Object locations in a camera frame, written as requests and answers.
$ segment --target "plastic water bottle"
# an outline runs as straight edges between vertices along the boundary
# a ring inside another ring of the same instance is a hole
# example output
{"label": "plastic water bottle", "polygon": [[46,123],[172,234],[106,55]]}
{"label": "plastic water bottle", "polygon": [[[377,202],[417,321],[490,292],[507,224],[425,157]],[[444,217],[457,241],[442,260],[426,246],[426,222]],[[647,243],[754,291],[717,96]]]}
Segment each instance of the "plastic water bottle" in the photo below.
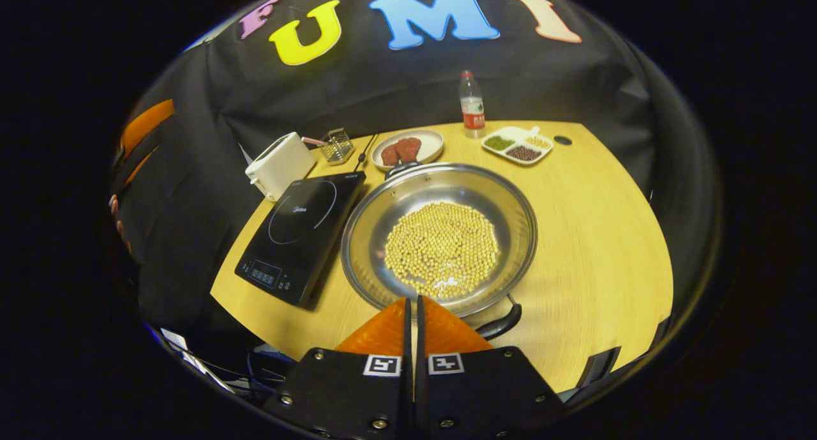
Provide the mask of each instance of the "plastic water bottle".
{"label": "plastic water bottle", "polygon": [[485,109],[482,105],[482,91],[474,80],[474,74],[465,70],[460,74],[460,105],[462,122],[465,123],[466,136],[480,138],[484,134]]}

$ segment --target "green beans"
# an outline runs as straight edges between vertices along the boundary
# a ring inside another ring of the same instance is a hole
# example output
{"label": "green beans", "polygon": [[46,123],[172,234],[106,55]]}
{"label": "green beans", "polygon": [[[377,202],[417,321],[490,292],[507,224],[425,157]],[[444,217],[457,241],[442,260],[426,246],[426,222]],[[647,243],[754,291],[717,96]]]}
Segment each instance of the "green beans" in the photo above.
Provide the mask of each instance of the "green beans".
{"label": "green beans", "polygon": [[498,151],[502,151],[503,149],[507,148],[514,144],[514,140],[507,140],[502,137],[490,137],[488,140],[485,141],[485,146],[488,148],[496,149]]}

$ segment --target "black cloth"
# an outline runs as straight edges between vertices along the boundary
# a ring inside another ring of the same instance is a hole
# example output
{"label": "black cloth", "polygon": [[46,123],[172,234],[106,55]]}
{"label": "black cloth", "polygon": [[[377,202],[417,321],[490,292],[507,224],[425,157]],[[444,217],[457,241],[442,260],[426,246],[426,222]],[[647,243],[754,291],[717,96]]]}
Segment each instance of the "black cloth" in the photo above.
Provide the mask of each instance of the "black cloth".
{"label": "black cloth", "polygon": [[[204,298],[217,269],[262,199],[243,173],[239,144],[256,157],[292,131],[320,137],[344,126],[361,137],[461,122],[464,68],[481,85],[488,120],[583,123],[645,196],[654,193],[676,297],[686,300],[706,251],[717,184],[707,181],[711,155],[694,114],[639,50],[567,0],[549,1],[583,38],[579,44],[539,36],[519,0],[477,0],[498,39],[453,38],[449,21],[442,41],[425,36],[419,47],[391,50],[382,12],[368,7],[373,0],[339,0],[338,43],[314,61],[283,64],[269,35],[298,19],[300,41],[314,42],[319,28],[306,13],[327,1],[280,0],[245,39],[235,21],[182,53],[134,109],[131,118],[171,98],[176,108],[152,132],[158,147],[120,199],[146,319],[184,331],[210,311]],[[131,155],[126,165],[139,160]]]}

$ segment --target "black pan handle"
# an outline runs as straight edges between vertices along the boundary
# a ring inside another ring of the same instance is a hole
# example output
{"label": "black pan handle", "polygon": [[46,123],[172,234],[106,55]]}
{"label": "black pan handle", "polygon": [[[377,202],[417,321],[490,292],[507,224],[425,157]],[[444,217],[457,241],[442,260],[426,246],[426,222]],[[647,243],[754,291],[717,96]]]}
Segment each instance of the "black pan handle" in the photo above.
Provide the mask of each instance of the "black pan handle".
{"label": "black pan handle", "polygon": [[511,311],[508,312],[505,317],[500,317],[495,321],[484,324],[484,326],[476,329],[476,332],[485,339],[494,339],[516,326],[521,318],[522,305],[514,303],[513,307],[511,307]]}
{"label": "black pan handle", "polygon": [[398,173],[403,172],[405,170],[411,169],[411,167],[417,167],[418,165],[423,165],[423,163],[418,161],[411,161],[394,166],[393,169],[386,172],[386,177],[383,178],[383,181],[388,181],[388,179],[391,178],[392,176],[397,175]]}

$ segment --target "wire basket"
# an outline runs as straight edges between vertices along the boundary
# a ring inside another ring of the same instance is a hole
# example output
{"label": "wire basket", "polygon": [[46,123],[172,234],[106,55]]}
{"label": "wire basket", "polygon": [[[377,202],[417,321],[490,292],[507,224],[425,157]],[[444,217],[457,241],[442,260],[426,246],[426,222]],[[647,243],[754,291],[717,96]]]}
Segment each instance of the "wire basket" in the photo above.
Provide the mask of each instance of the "wire basket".
{"label": "wire basket", "polygon": [[320,147],[320,152],[324,154],[329,165],[345,163],[355,152],[355,146],[352,145],[344,128],[329,131],[321,138],[321,141],[324,141],[326,145]]}

